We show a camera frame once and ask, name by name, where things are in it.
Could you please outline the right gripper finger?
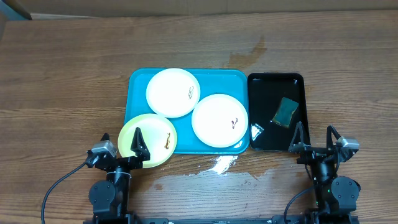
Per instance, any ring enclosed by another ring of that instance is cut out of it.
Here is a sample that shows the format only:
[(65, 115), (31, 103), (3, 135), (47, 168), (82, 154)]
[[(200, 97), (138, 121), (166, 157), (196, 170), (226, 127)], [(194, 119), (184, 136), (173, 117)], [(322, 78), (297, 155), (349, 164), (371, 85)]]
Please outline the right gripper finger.
[(288, 151), (289, 152), (302, 152), (305, 149), (305, 135), (304, 135), (304, 130), (303, 130), (303, 124), (301, 121), (299, 121), (296, 124), (295, 127), (295, 132), (293, 135), (293, 138), (290, 142)]
[(331, 124), (327, 127), (326, 129), (326, 146), (327, 148), (332, 148), (332, 145), (334, 143), (333, 141), (333, 137), (336, 140), (339, 140), (339, 138), (341, 137), (340, 134), (337, 132), (337, 130), (335, 129), (335, 127)]

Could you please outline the green yellow sponge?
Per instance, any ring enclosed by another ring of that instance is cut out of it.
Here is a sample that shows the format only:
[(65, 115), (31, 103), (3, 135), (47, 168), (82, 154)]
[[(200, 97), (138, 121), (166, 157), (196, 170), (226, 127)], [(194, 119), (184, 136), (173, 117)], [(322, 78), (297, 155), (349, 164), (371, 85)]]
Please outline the green yellow sponge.
[(299, 104), (296, 101), (283, 97), (272, 122), (284, 128), (289, 128), (292, 117), (298, 107)]

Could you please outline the white plate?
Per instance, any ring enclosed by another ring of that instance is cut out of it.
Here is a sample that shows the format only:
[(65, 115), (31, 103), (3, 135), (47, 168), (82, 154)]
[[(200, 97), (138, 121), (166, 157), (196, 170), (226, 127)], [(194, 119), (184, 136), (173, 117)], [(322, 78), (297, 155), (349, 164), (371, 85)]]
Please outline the white plate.
[(192, 113), (196, 137), (207, 146), (224, 148), (237, 144), (248, 129), (248, 113), (243, 104), (226, 94), (200, 100)]
[(200, 95), (198, 80), (181, 68), (167, 68), (156, 73), (146, 88), (150, 109), (166, 118), (189, 114), (199, 102)]

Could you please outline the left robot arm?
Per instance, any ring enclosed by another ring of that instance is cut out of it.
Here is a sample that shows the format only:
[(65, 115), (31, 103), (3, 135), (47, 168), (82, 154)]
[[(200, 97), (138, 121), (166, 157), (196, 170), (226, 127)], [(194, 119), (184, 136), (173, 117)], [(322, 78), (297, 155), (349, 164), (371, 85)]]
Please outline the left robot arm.
[(127, 143), (135, 153), (130, 157), (117, 157), (116, 147), (105, 133), (87, 152), (85, 165), (106, 173), (106, 179), (94, 183), (88, 198), (93, 206), (91, 223), (132, 223), (140, 218), (128, 210), (131, 171), (143, 168), (143, 162), (150, 159), (150, 152), (144, 142), (140, 128), (136, 128), (133, 139)]

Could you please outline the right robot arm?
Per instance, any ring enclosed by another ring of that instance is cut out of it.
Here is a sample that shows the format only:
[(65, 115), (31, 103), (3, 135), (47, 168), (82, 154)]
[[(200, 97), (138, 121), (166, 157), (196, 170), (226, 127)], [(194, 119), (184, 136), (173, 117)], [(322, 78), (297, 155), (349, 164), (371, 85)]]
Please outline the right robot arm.
[[(289, 201), (283, 214), (284, 223), (358, 223), (358, 217), (353, 217), (351, 212), (357, 208), (361, 186), (349, 177), (338, 175), (340, 164), (359, 151), (358, 140), (340, 135), (332, 125), (326, 129), (325, 147), (305, 144), (304, 138), (303, 124), (298, 122), (289, 152), (299, 155), (297, 164), (305, 166), (313, 185)], [(315, 194), (317, 207), (307, 209), (298, 218), (288, 217), (293, 202), (309, 192)]]

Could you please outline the black plastic tray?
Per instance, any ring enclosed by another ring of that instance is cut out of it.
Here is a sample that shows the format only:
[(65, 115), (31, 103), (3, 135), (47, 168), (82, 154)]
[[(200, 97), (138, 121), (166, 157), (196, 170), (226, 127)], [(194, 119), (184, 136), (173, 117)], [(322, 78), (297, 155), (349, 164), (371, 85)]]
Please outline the black plastic tray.
[[(283, 97), (299, 106), (289, 128), (272, 122)], [(301, 121), (305, 144), (310, 144), (303, 77), (298, 73), (252, 73), (248, 76), (249, 139), (257, 151), (287, 151)]]

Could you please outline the teal plastic tray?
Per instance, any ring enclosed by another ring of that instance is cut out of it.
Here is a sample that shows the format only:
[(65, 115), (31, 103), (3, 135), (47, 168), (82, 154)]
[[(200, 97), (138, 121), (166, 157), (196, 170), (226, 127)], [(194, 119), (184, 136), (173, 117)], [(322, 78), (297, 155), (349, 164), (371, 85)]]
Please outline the teal plastic tray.
[[(146, 88), (150, 79), (162, 70), (162, 68), (140, 68), (131, 74), (127, 91), (125, 123), (141, 114), (153, 112), (147, 104)], [(248, 109), (247, 77), (243, 72), (209, 68), (188, 68), (187, 71), (198, 80), (201, 99), (212, 94), (225, 94), (236, 98), (246, 110)], [(240, 154), (249, 146), (249, 128), (236, 144), (217, 148), (206, 145), (196, 137), (192, 128), (191, 114), (171, 118), (170, 122), (177, 131), (177, 145), (174, 150), (176, 154)]]

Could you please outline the yellow-green plate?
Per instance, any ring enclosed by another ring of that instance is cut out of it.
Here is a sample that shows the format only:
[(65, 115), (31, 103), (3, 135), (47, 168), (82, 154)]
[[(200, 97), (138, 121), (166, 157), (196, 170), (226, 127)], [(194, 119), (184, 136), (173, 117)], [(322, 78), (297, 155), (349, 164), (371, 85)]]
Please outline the yellow-green plate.
[(119, 133), (118, 149), (122, 157), (136, 155), (131, 150), (136, 128), (140, 128), (150, 152), (150, 159), (143, 162), (143, 168), (159, 166), (174, 153), (177, 145), (177, 132), (173, 124), (158, 114), (142, 114), (128, 121)]

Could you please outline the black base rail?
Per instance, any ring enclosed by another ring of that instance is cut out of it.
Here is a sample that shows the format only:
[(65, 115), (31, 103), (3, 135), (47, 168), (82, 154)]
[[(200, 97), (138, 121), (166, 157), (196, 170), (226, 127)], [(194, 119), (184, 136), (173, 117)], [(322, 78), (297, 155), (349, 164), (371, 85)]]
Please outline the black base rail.
[[(289, 224), (314, 223), (305, 215), (289, 215), (286, 218)], [(140, 223), (140, 224), (283, 224), (286, 223), (283, 215), (275, 215), (272, 218), (216, 218), (216, 219), (181, 219), (169, 220), (167, 218), (139, 218), (137, 215), (127, 216), (127, 218), (115, 221), (98, 221), (94, 218), (83, 221), (83, 224), (92, 223)], [(318, 223), (354, 223), (360, 224), (358, 217), (351, 217), (344, 220), (321, 220)]]

